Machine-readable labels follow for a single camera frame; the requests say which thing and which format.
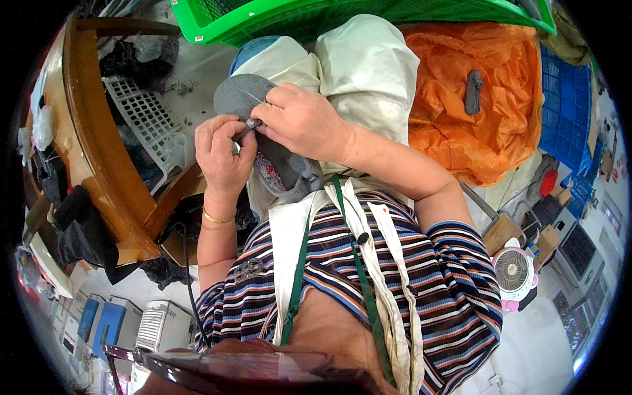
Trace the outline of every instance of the finger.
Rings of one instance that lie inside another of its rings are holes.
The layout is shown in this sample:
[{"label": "finger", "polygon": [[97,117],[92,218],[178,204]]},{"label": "finger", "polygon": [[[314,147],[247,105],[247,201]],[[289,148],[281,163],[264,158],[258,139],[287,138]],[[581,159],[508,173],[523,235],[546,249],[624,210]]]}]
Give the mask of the finger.
[{"label": "finger", "polygon": [[204,121],[200,126],[195,128],[195,152],[210,152],[213,141],[213,132],[215,132],[225,123],[236,121],[238,119],[239,117],[237,115],[220,114],[216,117]]},{"label": "finger", "polygon": [[296,95],[301,94],[301,92],[303,92],[303,89],[301,89],[298,85],[291,82],[282,82],[279,85],[279,88],[287,89]]},{"label": "finger", "polygon": [[241,149],[239,150],[239,158],[244,163],[252,165],[257,156],[257,138],[255,132],[249,131],[244,137],[241,138]]},{"label": "finger", "polygon": [[262,125],[262,126],[256,127],[255,129],[262,135],[269,138],[270,140],[275,141],[287,148],[286,144],[288,140],[284,136],[282,136],[278,131],[271,128],[270,126]]},{"label": "finger", "polygon": [[233,161],[233,136],[246,128],[244,122],[230,121],[223,124],[213,133],[213,147],[211,154],[220,163]]},{"label": "finger", "polygon": [[262,103],[252,109],[252,111],[250,112],[250,117],[261,119],[264,123],[271,125],[275,123],[276,119],[282,113],[282,108],[269,103]]},{"label": "finger", "polygon": [[270,89],[270,92],[265,96],[265,100],[277,107],[285,108],[296,101],[296,97],[297,94],[292,90],[276,87]]}]

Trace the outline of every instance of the gold bracelet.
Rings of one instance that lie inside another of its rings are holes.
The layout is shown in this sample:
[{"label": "gold bracelet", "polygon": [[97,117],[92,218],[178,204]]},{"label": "gold bracelet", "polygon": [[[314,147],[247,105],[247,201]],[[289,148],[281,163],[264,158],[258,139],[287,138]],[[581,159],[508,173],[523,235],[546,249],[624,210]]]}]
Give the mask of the gold bracelet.
[{"label": "gold bracelet", "polygon": [[225,224],[227,222],[231,222],[233,220],[234,217],[230,217],[229,219],[215,219],[213,217],[211,217],[209,215],[209,213],[206,212],[206,209],[204,208],[204,206],[202,206],[202,213],[204,213],[204,216],[206,217],[206,219],[208,219],[210,222],[216,223],[216,224]]}]

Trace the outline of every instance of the orange plastic bag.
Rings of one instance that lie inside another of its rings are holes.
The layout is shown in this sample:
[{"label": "orange plastic bag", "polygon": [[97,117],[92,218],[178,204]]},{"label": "orange plastic bag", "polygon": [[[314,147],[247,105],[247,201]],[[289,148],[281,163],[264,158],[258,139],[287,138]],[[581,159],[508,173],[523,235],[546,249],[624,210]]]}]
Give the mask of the orange plastic bag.
[{"label": "orange plastic bag", "polygon": [[[489,186],[533,155],[542,130],[542,75],[535,29],[492,22],[402,29],[421,59],[408,143],[465,182]],[[479,70],[480,112],[463,104]]]}]

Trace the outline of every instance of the striped shirt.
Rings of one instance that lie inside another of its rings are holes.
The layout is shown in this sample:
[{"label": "striped shirt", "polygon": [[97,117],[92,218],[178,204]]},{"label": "striped shirt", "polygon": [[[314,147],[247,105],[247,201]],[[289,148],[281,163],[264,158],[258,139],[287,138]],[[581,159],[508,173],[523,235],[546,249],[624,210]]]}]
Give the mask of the striped shirt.
[{"label": "striped shirt", "polygon": [[[420,394],[448,394],[474,374],[496,349],[502,312],[499,288],[478,232],[458,221],[420,232],[415,213],[383,192],[356,196],[364,208],[380,269],[398,303],[410,347],[410,309],[401,279],[368,203],[386,204],[398,232],[422,323],[425,378]],[[348,228],[333,206],[321,209],[309,232],[301,302],[312,288],[334,298],[370,331]],[[228,338],[272,341],[277,305],[270,225],[250,235],[242,256],[223,283],[206,289],[197,301],[211,346]],[[370,281],[368,271],[365,273]],[[204,347],[197,336],[196,350]]]}]

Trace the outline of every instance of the jeans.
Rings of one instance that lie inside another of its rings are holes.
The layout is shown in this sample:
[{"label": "jeans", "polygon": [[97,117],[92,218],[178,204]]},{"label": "jeans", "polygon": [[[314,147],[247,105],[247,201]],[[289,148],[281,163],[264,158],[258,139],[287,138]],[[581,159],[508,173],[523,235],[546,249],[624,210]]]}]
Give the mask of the jeans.
[{"label": "jeans", "polygon": [[237,55],[233,58],[231,68],[228,71],[228,76],[233,75],[235,70],[237,70],[242,64],[246,63],[248,59],[274,44],[279,37],[280,35],[268,35],[250,40],[246,44],[243,44],[243,47],[239,49],[239,52],[237,52]]}]

